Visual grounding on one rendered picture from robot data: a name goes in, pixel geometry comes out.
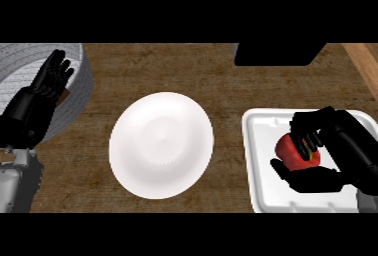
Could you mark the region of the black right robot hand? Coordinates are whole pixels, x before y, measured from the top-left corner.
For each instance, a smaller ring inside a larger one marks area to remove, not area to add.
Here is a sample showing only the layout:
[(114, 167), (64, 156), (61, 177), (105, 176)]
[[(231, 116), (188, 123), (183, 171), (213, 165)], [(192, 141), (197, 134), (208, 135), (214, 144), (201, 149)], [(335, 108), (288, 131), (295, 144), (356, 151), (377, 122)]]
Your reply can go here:
[(346, 110), (325, 107), (295, 112), (290, 121), (294, 146), (304, 161), (307, 148), (321, 153), (321, 165), (291, 171), (282, 160), (270, 165), (298, 193), (335, 193), (353, 185), (363, 194), (378, 196), (378, 140)]

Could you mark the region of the large grey round pot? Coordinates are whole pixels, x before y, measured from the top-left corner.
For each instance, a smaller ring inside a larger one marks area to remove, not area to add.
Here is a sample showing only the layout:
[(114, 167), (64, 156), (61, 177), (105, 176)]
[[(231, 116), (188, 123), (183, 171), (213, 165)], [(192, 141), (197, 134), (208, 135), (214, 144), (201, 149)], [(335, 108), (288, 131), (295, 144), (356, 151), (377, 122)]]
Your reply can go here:
[(50, 53), (65, 51), (74, 74), (68, 80), (68, 96), (56, 107), (44, 141), (53, 138), (80, 116), (93, 89), (89, 59), (81, 43), (0, 43), (0, 114), (19, 89), (28, 86)]

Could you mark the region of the black appliance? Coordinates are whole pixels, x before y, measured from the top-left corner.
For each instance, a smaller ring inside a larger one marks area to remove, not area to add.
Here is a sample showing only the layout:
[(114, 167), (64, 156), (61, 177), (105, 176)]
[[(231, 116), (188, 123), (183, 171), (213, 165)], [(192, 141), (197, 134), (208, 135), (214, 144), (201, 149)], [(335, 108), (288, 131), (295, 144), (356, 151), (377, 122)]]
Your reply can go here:
[(233, 52), (236, 66), (307, 66), (325, 43), (239, 43)]

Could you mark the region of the pale wooden board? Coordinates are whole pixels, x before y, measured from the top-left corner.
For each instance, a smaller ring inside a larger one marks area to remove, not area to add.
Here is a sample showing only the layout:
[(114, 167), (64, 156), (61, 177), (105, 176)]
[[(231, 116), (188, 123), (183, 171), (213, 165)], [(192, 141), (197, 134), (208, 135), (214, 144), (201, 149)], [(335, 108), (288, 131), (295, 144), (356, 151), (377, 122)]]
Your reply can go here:
[(344, 43), (343, 47), (378, 101), (378, 43)]

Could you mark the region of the white rectangular tray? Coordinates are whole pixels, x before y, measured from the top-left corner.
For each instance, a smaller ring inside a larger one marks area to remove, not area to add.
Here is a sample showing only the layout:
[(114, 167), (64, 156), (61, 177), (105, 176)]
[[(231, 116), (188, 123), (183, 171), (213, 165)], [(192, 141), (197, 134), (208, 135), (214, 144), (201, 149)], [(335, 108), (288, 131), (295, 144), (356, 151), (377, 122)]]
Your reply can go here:
[(360, 213), (356, 195), (346, 185), (338, 193), (298, 193), (270, 165), (279, 138), (290, 132), (295, 112), (309, 109), (254, 108), (242, 116), (242, 136), (251, 205), (256, 213)]

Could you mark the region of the red bell pepper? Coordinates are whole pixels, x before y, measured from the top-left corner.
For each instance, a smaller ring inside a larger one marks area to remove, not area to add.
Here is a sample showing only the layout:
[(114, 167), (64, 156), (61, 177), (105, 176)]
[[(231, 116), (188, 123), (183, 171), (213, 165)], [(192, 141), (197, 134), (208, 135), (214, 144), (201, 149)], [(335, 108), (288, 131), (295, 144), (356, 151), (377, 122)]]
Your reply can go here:
[(304, 161), (294, 146), (290, 134), (285, 134), (281, 137), (276, 143), (275, 153), (291, 171), (318, 167), (321, 165), (321, 153), (313, 152), (310, 148), (307, 148), (307, 151), (310, 159)]

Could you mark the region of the white oval plate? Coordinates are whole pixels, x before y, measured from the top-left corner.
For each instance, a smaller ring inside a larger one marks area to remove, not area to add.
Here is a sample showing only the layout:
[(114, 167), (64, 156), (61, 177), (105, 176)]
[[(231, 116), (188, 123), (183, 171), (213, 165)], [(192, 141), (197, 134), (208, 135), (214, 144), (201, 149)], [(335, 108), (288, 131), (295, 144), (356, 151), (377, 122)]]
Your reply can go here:
[(201, 105), (173, 92), (145, 96), (124, 110), (109, 138), (109, 165), (120, 184), (146, 199), (179, 195), (205, 172), (213, 146)]

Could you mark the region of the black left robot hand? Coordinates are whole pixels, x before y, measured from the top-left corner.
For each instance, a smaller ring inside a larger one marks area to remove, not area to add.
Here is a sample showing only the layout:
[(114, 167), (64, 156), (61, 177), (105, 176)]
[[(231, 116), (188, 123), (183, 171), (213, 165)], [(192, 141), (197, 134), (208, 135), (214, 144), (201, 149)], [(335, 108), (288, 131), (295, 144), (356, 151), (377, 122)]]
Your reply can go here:
[(0, 148), (33, 149), (43, 141), (74, 69), (65, 51), (47, 57), (30, 86), (19, 89), (0, 115)]

